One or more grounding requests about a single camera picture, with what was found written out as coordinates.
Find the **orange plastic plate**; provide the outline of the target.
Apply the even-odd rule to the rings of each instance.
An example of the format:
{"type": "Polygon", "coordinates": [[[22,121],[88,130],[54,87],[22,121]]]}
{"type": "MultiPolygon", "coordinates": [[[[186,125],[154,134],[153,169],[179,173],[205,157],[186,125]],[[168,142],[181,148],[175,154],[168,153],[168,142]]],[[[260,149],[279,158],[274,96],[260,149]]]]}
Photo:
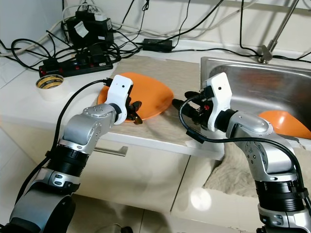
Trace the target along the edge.
{"type": "MultiPolygon", "coordinates": [[[[142,106],[138,111],[136,111],[142,120],[159,115],[171,105],[173,100],[173,91],[162,82],[149,76],[133,72],[126,72],[121,75],[126,76],[133,81],[133,87],[127,100],[131,103],[134,103],[135,101],[142,102],[142,106]]],[[[113,78],[104,80],[104,87],[98,96],[95,112],[100,115],[113,113],[112,120],[115,122],[115,109],[113,106],[105,104],[109,85],[112,83],[113,78]]]]}

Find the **orange plastic bowl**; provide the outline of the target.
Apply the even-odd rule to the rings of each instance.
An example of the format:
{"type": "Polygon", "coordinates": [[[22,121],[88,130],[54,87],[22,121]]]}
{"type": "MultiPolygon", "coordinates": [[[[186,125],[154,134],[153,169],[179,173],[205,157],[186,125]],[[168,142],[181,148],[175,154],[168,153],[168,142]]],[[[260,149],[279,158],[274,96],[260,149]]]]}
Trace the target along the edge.
{"type": "Polygon", "coordinates": [[[278,134],[298,138],[311,138],[311,131],[297,118],[286,111],[269,110],[260,113],[259,117],[264,118],[274,127],[278,134]]]}

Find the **cream kitchen cabinet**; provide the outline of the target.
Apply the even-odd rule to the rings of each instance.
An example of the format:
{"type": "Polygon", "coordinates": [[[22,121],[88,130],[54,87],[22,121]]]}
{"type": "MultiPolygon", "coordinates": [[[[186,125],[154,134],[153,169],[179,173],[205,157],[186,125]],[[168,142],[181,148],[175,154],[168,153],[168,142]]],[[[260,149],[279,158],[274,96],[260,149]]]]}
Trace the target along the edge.
{"type": "Polygon", "coordinates": [[[216,162],[224,157],[224,145],[194,140],[187,144],[146,141],[142,146],[100,138],[96,147],[118,150],[128,146],[129,151],[126,157],[93,152],[77,194],[212,224],[239,227],[242,220],[258,224],[256,198],[203,187],[216,162]]]}

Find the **beige ribbed counter mat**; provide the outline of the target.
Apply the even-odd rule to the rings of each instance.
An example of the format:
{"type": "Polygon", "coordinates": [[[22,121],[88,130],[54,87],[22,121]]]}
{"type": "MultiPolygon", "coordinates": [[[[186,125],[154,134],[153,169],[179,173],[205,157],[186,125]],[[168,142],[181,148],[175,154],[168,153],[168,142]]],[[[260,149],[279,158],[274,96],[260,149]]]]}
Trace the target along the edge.
{"type": "MultiPolygon", "coordinates": [[[[173,91],[175,99],[183,100],[187,91],[199,91],[201,87],[199,64],[191,62],[152,58],[149,56],[133,56],[119,62],[111,76],[126,72],[134,72],[156,79],[173,91]]],[[[123,123],[115,126],[101,140],[123,142],[127,144],[142,144],[146,141],[169,143],[176,146],[188,146],[191,138],[180,124],[177,109],[170,106],[160,115],[145,118],[143,123],[123,123]]]]}

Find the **black power adapter brick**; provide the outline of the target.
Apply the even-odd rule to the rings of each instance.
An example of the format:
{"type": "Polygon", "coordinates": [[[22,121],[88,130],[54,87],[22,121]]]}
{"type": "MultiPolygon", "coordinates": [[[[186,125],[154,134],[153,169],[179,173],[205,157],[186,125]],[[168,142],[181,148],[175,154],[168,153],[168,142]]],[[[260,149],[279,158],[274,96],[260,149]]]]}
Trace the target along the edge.
{"type": "Polygon", "coordinates": [[[173,41],[171,40],[145,38],[138,44],[141,45],[144,51],[170,52],[174,49],[173,41]]]}

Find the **stainless steel sink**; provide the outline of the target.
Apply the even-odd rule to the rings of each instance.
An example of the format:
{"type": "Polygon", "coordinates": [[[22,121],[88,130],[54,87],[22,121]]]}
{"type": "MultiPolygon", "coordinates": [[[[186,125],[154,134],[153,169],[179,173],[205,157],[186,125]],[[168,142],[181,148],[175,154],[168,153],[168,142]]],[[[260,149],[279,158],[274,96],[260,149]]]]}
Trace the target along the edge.
{"type": "MultiPolygon", "coordinates": [[[[231,108],[251,115],[282,110],[311,131],[311,69],[204,56],[200,63],[204,81],[225,72],[229,81],[231,108]]],[[[311,150],[311,138],[298,138],[294,146],[311,150]]]]}

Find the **beige fluffy towel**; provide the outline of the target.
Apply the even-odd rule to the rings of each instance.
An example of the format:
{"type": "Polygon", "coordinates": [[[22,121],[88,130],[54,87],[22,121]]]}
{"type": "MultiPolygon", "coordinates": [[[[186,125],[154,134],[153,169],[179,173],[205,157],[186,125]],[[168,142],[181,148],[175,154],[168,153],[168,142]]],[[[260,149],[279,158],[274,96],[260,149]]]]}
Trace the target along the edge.
{"type": "MultiPolygon", "coordinates": [[[[311,150],[295,147],[294,153],[302,167],[304,186],[311,196],[311,150]]],[[[225,144],[224,159],[209,175],[204,188],[215,189],[227,195],[258,197],[246,155],[233,143],[225,144]]]]}

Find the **black power strip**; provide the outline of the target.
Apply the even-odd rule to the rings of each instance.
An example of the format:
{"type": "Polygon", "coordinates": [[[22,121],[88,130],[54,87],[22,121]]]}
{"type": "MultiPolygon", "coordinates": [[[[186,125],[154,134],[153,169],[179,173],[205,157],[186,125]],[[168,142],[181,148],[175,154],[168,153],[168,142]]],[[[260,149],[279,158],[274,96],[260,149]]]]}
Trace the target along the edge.
{"type": "Polygon", "coordinates": [[[40,76],[61,75],[64,77],[86,75],[113,69],[109,56],[104,53],[79,53],[73,60],[59,62],[56,58],[46,59],[38,67],[40,76]]]}

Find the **white tape roll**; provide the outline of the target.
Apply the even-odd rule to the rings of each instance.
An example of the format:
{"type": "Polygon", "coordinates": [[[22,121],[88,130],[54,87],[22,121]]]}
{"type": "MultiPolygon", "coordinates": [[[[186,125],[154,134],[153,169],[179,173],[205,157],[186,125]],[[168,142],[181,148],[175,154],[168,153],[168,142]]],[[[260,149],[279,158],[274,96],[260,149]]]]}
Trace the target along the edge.
{"type": "Polygon", "coordinates": [[[45,75],[35,83],[36,90],[46,101],[56,101],[64,98],[68,93],[65,78],[61,75],[45,75]]]}

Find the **chrome faucet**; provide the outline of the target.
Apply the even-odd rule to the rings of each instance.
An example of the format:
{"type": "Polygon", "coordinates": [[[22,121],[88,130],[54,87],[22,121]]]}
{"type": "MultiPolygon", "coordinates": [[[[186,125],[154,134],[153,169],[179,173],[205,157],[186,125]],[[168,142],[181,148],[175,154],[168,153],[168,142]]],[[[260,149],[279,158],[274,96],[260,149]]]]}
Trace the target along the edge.
{"type": "Polygon", "coordinates": [[[274,37],[270,40],[269,44],[262,45],[260,47],[261,55],[260,58],[258,58],[258,62],[260,62],[261,64],[268,64],[273,59],[274,57],[273,52],[278,44],[278,40],[282,32],[284,31],[284,28],[286,27],[287,23],[289,22],[291,16],[293,15],[293,12],[295,11],[295,8],[297,7],[299,2],[300,0],[291,0],[291,4],[289,5],[287,13],[284,16],[280,26],[278,27],[274,37]]]}

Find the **black charger device with labels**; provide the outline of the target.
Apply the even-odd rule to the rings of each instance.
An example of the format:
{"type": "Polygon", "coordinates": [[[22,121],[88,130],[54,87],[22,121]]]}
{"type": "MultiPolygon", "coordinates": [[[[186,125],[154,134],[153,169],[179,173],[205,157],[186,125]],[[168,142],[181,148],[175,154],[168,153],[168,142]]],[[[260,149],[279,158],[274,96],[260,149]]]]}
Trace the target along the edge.
{"type": "Polygon", "coordinates": [[[98,42],[105,45],[114,42],[112,22],[103,13],[76,11],[73,17],[65,20],[65,31],[71,44],[80,48],[98,42]]]}

